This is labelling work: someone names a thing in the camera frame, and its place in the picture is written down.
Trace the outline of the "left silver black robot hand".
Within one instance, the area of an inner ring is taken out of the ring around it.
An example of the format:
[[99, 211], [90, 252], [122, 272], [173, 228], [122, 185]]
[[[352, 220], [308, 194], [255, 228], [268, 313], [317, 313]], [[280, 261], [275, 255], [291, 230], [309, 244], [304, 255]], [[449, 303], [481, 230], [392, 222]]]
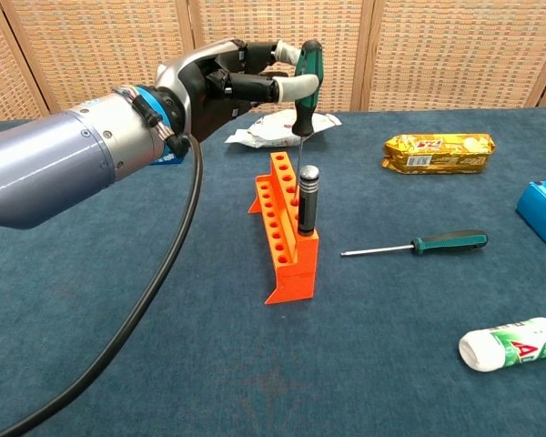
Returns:
[[296, 48], [281, 40], [228, 38], [170, 61], [155, 86], [176, 97], [181, 131], [199, 142], [254, 107], [284, 102], [296, 105], [294, 132], [307, 137], [323, 77], [323, 49], [315, 39]]

